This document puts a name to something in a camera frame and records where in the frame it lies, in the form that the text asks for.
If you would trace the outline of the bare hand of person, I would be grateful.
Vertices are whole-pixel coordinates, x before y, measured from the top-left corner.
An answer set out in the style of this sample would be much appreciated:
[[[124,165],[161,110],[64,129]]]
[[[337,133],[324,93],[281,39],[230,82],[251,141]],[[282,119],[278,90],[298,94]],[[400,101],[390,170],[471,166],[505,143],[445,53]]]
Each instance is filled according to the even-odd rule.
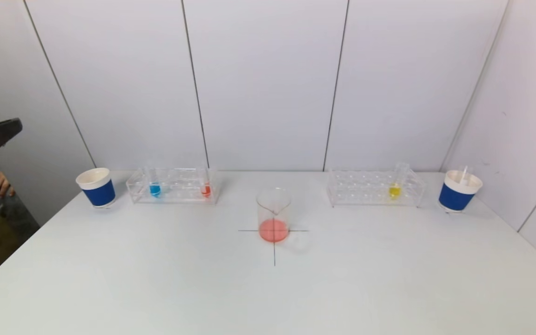
[[[16,195],[15,189],[9,182],[8,178],[0,171],[0,199],[13,197]]]

